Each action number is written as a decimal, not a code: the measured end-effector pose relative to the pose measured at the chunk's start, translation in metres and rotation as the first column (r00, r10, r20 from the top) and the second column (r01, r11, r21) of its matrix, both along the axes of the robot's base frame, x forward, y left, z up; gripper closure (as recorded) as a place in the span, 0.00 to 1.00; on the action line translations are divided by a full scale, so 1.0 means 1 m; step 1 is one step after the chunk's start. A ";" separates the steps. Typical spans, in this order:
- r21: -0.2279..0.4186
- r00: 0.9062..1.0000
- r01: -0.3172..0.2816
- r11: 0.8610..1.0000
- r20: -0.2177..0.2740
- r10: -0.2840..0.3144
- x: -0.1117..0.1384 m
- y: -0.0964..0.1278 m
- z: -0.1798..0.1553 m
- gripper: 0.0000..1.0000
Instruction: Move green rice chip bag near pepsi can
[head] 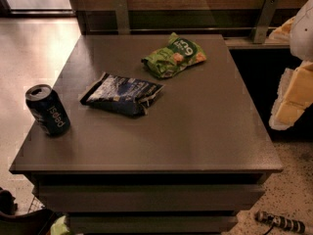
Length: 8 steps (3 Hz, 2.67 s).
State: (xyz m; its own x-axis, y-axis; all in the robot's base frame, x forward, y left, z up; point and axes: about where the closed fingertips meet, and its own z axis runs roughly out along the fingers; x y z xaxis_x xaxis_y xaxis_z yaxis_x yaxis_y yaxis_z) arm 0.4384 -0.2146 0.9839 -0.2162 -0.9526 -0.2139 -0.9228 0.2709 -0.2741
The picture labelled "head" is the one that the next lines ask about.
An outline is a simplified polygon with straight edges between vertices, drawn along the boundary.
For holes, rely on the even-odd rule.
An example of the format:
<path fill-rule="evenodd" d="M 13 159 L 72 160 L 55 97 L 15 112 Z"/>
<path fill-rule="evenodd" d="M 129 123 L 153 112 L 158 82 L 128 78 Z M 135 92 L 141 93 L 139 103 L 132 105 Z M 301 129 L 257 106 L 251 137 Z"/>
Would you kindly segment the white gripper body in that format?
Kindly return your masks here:
<path fill-rule="evenodd" d="M 302 61 L 313 62 L 313 0 L 308 0 L 291 25 L 291 53 Z"/>

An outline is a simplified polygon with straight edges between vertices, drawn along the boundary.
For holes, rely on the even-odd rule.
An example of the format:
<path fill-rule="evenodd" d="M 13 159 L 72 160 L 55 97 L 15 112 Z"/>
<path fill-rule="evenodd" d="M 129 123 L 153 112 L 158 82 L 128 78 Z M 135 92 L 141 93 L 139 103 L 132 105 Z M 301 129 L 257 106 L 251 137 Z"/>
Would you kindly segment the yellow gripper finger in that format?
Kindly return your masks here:
<path fill-rule="evenodd" d="M 274 29 L 270 33 L 269 38 L 272 40 L 289 42 L 290 41 L 290 34 L 291 34 L 291 26 L 292 26 L 293 22 L 294 22 L 294 17 L 288 19 L 281 26 Z"/>
<path fill-rule="evenodd" d="M 313 63 L 302 62 L 295 70 L 286 68 L 277 95 L 269 125 L 274 130 L 287 130 L 313 104 Z"/>

